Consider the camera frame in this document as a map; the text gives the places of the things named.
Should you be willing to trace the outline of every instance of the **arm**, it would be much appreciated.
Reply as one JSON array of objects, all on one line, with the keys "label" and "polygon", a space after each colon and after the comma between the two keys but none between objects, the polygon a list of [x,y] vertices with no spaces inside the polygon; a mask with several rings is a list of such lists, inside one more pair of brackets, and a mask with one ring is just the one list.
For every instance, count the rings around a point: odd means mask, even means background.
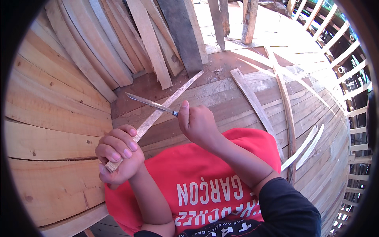
[{"label": "arm", "polygon": [[[175,224],[170,207],[145,167],[144,154],[132,139],[136,134],[132,126],[123,125],[100,139],[95,150],[102,162],[99,164],[100,180],[110,184],[111,189],[116,189],[118,185],[128,180],[144,222],[141,230],[151,231],[163,237],[172,237],[175,233]],[[110,173],[104,165],[109,160],[117,162],[120,157],[124,160],[115,172]]]},{"label": "arm", "polygon": [[179,125],[186,137],[224,160],[258,196],[261,188],[279,174],[251,152],[226,139],[217,129],[213,113],[203,105],[183,101]]}]

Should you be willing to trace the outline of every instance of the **hand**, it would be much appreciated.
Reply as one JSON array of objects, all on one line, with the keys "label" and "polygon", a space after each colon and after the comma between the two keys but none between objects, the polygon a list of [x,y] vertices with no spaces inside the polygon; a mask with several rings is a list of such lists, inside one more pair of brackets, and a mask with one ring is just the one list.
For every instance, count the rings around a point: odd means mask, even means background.
[{"label": "hand", "polygon": [[178,120],[183,134],[206,150],[214,150],[220,139],[225,138],[217,129],[212,111],[204,105],[190,107],[188,101],[183,101]]},{"label": "hand", "polygon": [[[144,164],[145,156],[139,145],[132,137],[137,135],[137,130],[131,125],[122,125],[113,129],[107,135],[103,136],[95,153],[102,164],[99,164],[100,180],[108,184],[123,184],[133,177]],[[104,165],[108,161],[121,162],[118,169],[110,173]]]}]

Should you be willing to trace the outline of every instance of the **wooden wall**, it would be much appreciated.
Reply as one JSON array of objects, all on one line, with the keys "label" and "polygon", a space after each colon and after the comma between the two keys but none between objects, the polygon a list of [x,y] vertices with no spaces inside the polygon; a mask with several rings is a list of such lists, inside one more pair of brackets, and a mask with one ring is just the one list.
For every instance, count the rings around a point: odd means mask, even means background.
[{"label": "wooden wall", "polygon": [[105,201],[95,147],[112,129],[109,102],[61,45],[46,11],[22,42],[6,96],[8,161],[36,226]]}]

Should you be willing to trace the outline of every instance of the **fingernail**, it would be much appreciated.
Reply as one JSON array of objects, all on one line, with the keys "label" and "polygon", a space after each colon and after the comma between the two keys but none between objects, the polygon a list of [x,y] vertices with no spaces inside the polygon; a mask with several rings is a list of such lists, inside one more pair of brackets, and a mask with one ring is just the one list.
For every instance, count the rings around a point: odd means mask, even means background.
[{"label": "fingernail", "polygon": [[185,100],[182,102],[182,108],[187,108],[188,102]]},{"label": "fingernail", "polygon": [[131,133],[132,135],[134,135],[134,136],[137,135],[137,131],[136,131],[135,129],[131,129],[131,130],[130,130],[130,133]]},{"label": "fingernail", "polygon": [[132,143],[130,144],[130,148],[132,149],[132,151],[137,151],[137,149],[138,149],[137,143],[132,142]]},{"label": "fingernail", "polygon": [[126,159],[130,159],[132,157],[132,155],[133,155],[132,152],[130,150],[128,150],[128,149],[124,150],[124,154],[126,156]]},{"label": "fingernail", "polygon": [[113,158],[115,161],[118,161],[118,160],[121,158],[121,156],[120,156],[120,154],[114,152],[114,153],[112,154],[112,158]]},{"label": "fingernail", "polygon": [[101,174],[104,174],[104,167],[101,164],[99,164],[99,170]]}]

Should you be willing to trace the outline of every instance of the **knife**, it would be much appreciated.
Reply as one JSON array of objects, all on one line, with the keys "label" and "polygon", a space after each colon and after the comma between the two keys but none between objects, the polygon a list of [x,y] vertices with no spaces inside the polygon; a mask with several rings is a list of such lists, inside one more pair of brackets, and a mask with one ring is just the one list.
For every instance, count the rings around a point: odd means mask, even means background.
[{"label": "knife", "polygon": [[150,106],[153,106],[155,108],[158,108],[158,109],[161,109],[161,110],[164,110],[164,111],[167,111],[169,113],[171,113],[172,115],[174,115],[175,117],[178,116],[178,111],[173,111],[172,109],[169,109],[167,108],[166,106],[163,106],[163,105],[160,105],[158,103],[155,103],[154,101],[151,101],[151,100],[148,100],[148,99],[145,99],[145,98],[142,98],[142,97],[139,97],[139,96],[135,96],[133,94],[130,94],[128,92],[125,92],[125,94],[127,96],[129,96],[129,98],[133,99],[133,100],[136,100],[136,101],[139,101],[139,102],[142,102],[142,103],[145,103],[147,105],[150,105]]}]

